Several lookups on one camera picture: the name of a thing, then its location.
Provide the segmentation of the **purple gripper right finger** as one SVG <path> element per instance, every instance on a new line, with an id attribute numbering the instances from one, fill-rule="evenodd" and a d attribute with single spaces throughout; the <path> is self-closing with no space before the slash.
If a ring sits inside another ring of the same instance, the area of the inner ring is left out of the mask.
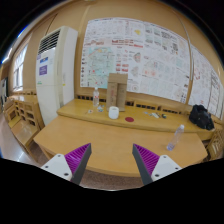
<path id="1" fill-rule="evenodd" d="M 137 144 L 133 145 L 132 154 L 144 185 L 181 170 L 168 155 L 159 156 Z"/>

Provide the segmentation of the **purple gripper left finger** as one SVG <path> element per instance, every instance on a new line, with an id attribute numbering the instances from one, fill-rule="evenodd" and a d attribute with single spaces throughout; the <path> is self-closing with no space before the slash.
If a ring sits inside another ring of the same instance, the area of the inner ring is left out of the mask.
<path id="1" fill-rule="evenodd" d="M 91 153 L 91 144 L 88 143 L 66 155 L 56 154 L 42 169 L 79 185 Z"/>

